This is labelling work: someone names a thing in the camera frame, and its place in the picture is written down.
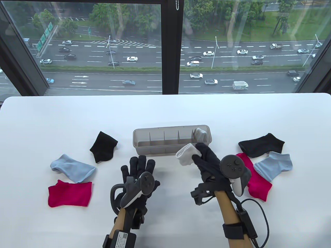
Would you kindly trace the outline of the person's left hand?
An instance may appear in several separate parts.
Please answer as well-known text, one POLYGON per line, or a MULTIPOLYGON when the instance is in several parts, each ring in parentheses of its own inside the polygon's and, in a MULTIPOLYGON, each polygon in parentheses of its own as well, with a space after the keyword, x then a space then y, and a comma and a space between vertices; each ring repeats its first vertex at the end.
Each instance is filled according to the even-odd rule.
POLYGON ((123 165, 123 192, 114 199, 114 207, 118 210, 134 211, 135 214, 146 215, 147 200, 160 186, 160 182, 154 179, 153 172, 156 162, 147 160, 146 156, 134 156, 130 158, 129 167, 123 165))

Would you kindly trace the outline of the person's right hand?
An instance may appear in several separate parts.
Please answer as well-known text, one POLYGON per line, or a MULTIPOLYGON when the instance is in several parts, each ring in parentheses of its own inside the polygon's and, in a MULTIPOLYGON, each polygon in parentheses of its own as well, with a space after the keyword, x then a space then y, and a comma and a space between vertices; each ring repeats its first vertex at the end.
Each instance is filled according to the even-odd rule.
POLYGON ((215 153, 204 143, 197 143, 195 148, 201 153, 201 156, 192 155, 192 160, 199 168, 203 181, 199 187, 212 193, 215 191, 232 192, 230 181, 222 174, 220 160, 215 153))

